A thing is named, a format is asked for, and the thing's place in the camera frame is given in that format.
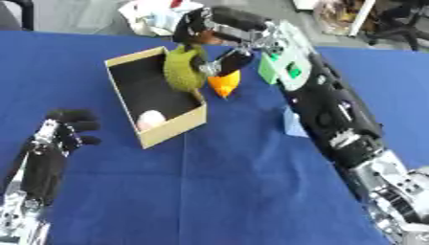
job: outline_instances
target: open box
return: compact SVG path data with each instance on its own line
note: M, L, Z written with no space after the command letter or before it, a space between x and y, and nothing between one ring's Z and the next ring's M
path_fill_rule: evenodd
M105 62L112 85L143 148L157 145L207 120L207 104L197 90L179 92L166 82L163 66L167 53L165 47L158 47ZM137 121L148 110L161 112L167 120L140 131Z

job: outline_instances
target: floor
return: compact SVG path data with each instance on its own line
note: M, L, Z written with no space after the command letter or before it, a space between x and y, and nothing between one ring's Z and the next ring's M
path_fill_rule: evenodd
M274 19L287 19L300 27L315 45L376 49L408 49L402 42L380 41L374 47L363 36L323 34L311 13L295 12L291 0L197 0L206 5L227 5ZM133 34L117 8L126 0L34 0L36 28L55 33Z

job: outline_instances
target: light blue block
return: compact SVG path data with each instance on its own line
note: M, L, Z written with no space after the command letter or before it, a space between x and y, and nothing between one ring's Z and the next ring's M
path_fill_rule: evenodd
M288 105L284 108L283 125L285 134L308 138L308 135L301 126L300 118L297 114L293 113L292 109Z

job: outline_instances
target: robot finger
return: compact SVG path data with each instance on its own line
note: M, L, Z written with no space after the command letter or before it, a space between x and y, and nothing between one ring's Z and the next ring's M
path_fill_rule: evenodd
M102 140L94 136L81 136L80 139L84 145L99 145Z
M98 130L100 128L98 122L71 122L67 124L73 127L77 133Z
M58 109L50 112L47 119L58 120L63 123L74 123L80 121L95 121L97 119L91 111L86 109L68 110Z

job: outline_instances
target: green block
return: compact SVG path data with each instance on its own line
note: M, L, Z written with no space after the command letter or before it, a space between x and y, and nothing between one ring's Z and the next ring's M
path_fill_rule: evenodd
M258 73L268 84L277 83L277 74L273 67L272 60L277 60L277 57L270 57L269 55L262 53L260 59L260 67L258 68Z

